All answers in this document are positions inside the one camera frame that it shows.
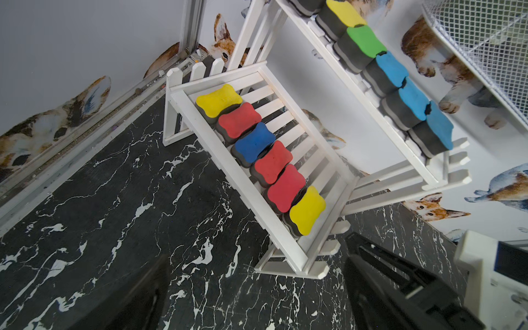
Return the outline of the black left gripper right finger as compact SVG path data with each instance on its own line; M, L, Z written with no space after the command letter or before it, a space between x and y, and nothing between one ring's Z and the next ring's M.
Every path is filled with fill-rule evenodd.
M484 329L437 275L357 232L343 274L357 329Z

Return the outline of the light blue eraser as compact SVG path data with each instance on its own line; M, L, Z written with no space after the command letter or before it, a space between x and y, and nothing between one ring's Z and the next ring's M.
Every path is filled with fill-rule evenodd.
M454 125L431 101L426 107L426 119L408 131L411 139L427 158L453 149L452 132Z
M366 66L361 75L374 93L383 98L406 84L408 71L392 53L383 52Z
M382 99L381 107L402 131L409 131L426 120L430 100L406 77L402 86Z

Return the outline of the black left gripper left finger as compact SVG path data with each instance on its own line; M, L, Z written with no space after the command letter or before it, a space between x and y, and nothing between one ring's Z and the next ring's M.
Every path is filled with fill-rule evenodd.
M169 290L169 275L169 256L162 254L70 329L157 329Z

